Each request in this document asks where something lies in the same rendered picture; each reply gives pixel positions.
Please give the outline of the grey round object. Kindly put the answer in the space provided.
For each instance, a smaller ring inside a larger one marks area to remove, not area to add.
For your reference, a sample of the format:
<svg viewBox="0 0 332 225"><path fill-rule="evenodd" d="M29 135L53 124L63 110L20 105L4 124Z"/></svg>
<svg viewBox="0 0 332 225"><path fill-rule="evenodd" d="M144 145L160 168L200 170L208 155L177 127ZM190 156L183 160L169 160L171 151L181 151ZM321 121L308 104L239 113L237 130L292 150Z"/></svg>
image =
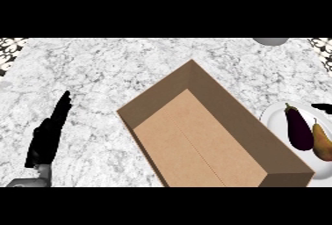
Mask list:
<svg viewBox="0 0 332 225"><path fill-rule="evenodd" d="M287 41L286 38L253 38L253 40L265 46L280 46Z"/></svg>

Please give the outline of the brown cardboard box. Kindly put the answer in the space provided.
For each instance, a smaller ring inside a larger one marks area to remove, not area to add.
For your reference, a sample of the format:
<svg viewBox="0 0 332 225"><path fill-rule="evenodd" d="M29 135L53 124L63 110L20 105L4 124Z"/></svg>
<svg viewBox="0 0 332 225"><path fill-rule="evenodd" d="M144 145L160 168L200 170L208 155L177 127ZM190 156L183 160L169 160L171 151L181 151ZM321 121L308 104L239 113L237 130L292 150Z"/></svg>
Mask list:
<svg viewBox="0 0 332 225"><path fill-rule="evenodd" d="M166 187L298 187L314 171L187 62L118 110Z"/></svg>

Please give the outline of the brown yellow pear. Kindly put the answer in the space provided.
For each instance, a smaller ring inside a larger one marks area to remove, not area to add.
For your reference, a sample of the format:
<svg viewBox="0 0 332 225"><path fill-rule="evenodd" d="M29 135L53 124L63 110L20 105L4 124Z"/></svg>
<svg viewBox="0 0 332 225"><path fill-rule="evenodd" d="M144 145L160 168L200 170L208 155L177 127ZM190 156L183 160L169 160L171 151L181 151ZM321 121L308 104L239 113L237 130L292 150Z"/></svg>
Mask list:
<svg viewBox="0 0 332 225"><path fill-rule="evenodd" d="M314 147L312 151L317 158L332 162L332 141L326 137L323 128L317 123L312 125Z"/></svg>

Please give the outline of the white round plate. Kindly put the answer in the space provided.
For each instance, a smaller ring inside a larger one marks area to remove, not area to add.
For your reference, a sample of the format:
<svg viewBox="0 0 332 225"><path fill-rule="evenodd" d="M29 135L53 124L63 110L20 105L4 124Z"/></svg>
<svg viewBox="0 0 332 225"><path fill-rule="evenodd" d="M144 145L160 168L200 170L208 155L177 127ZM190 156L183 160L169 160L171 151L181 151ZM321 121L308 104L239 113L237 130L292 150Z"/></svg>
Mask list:
<svg viewBox="0 0 332 225"><path fill-rule="evenodd" d="M271 104L262 112L261 123L267 126L276 137L280 139L287 148L293 151L296 156L307 163L315 175L314 181L323 181L332 178L332 162L320 160L312 150L298 150L287 139L287 121L284 116L286 106L293 106L305 120L308 127L317 123L323 128L327 139L332 141L332 122L327 120L327 116L310 105L302 105L292 101L281 101Z"/></svg>

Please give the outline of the dark purple eggplant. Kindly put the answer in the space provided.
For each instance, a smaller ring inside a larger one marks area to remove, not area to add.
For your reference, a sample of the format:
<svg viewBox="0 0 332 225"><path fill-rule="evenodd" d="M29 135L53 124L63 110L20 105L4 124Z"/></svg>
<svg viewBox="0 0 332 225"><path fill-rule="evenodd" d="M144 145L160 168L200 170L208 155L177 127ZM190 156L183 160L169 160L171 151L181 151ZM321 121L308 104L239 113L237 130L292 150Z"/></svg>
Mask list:
<svg viewBox="0 0 332 225"><path fill-rule="evenodd" d="M307 151L314 147L314 136L304 117L298 109L289 104L284 104L283 112L287 122L289 142L298 150Z"/></svg>

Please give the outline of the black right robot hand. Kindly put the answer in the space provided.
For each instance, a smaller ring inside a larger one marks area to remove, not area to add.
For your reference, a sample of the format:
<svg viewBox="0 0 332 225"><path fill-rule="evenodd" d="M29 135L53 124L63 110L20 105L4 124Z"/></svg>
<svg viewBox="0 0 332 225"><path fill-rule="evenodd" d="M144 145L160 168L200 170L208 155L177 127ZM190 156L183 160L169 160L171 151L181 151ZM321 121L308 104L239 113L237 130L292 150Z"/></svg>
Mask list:
<svg viewBox="0 0 332 225"><path fill-rule="evenodd" d="M332 114L332 105L330 105L330 104L311 104L311 106L312 106L315 109L324 111L326 114Z"/></svg>

